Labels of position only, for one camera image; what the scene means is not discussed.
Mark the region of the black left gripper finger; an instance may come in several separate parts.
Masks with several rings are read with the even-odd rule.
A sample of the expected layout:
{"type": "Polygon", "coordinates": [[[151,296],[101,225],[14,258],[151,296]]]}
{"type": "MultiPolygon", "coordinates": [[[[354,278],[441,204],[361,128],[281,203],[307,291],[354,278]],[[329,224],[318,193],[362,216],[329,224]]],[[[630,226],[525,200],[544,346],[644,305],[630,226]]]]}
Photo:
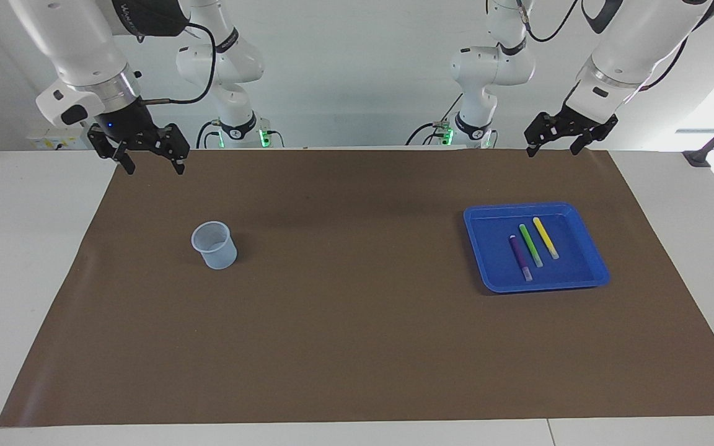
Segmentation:
{"type": "Polygon", "coordinates": [[[618,121],[618,117],[612,115],[606,123],[582,130],[571,144],[571,153],[578,155],[583,149],[589,147],[590,144],[603,141],[609,133],[612,132],[618,121]]]}
{"type": "Polygon", "coordinates": [[[535,156],[544,144],[559,138],[555,118],[547,112],[540,112],[524,130],[528,156],[535,156]]]}

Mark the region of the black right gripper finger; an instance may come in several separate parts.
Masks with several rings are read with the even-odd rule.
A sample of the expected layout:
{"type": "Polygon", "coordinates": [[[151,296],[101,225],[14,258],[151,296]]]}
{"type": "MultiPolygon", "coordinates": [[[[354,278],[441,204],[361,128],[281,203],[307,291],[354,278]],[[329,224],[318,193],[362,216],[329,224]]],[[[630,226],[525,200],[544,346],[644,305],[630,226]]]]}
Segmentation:
{"type": "Polygon", "coordinates": [[[87,130],[87,138],[102,160],[113,160],[121,165],[128,175],[134,174],[136,166],[127,153],[127,145],[125,143],[119,143],[117,146],[113,145],[98,124],[90,126],[87,130]]]}
{"type": "Polygon", "coordinates": [[[169,160],[177,175],[183,175],[190,145],[176,124],[161,129],[161,156],[169,160]]]}

